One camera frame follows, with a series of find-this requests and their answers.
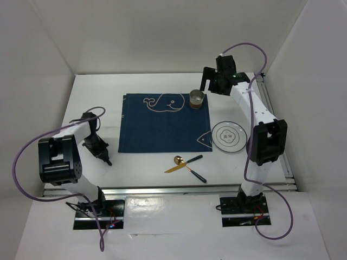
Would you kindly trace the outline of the clear glass cup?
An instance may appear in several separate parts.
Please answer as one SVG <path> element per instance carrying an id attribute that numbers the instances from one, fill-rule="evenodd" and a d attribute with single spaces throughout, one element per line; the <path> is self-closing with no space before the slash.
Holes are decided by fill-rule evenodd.
<path id="1" fill-rule="evenodd" d="M 194 89 L 189 93 L 189 104 L 193 109 L 199 109 L 204 100 L 204 93 L 198 89 Z"/>

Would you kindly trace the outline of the blue cloth with gold script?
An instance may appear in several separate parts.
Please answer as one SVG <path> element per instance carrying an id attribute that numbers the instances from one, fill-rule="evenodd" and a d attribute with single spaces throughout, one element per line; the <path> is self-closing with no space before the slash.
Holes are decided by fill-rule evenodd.
<path id="1" fill-rule="evenodd" d="M 208 99 L 198 109 L 189 94 L 123 96 L 120 153 L 211 152 Z"/>

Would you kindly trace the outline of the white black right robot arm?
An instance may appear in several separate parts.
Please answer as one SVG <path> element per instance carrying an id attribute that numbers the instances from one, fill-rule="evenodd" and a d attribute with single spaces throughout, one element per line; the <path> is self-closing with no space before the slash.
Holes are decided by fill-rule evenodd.
<path id="1" fill-rule="evenodd" d="M 255 78 L 250 80 L 245 73 L 238 74 L 233 69 L 205 67 L 200 90 L 205 90 L 207 80 L 210 81 L 208 91 L 231 96 L 250 123 L 244 181 L 236 200 L 237 208 L 249 213 L 260 204 L 268 172 L 284 153 L 288 126 L 285 120 L 277 119 L 254 93 L 252 83 Z"/>

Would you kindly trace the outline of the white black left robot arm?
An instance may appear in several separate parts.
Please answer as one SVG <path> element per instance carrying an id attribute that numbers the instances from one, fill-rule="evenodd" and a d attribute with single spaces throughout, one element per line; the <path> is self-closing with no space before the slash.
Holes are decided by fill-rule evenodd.
<path id="1" fill-rule="evenodd" d="M 82 162 L 78 146 L 82 145 L 92 156 L 108 166 L 112 163 L 108 144 L 98 136 L 100 119 L 90 111 L 72 121 L 72 127 L 62 130 L 50 138 L 38 141 L 39 175 L 43 183 L 59 186 L 71 194 L 81 194 L 79 209 L 95 216 L 103 215 L 107 203 L 101 188 L 92 184 L 82 174 Z"/>

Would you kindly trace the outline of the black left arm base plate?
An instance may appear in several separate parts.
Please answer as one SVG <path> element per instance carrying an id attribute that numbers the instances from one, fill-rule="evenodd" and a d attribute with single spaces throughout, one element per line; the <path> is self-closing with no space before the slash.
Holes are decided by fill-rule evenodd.
<path id="1" fill-rule="evenodd" d="M 124 216 L 124 198 L 105 200 L 102 207 L 96 203 L 93 205 L 99 219 L 110 219 L 111 217 L 118 219 L 119 217 Z M 76 218 L 94 218 L 94 214 L 89 203 L 77 203 L 73 205 L 73 208 L 75 208 L 76 211 Z"/>

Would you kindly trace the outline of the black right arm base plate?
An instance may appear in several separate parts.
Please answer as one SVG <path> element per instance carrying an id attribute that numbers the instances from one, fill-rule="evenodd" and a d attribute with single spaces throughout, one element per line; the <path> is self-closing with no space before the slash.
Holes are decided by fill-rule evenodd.
<path id="1" fill-rule="evenodd" d="M 223 215 L 269 213 L 265 196 L 251 201 L 243 201 L 239 197 L 221 197 L 220 204 L 215 206 L 215 209 L 221 211 Z"/>

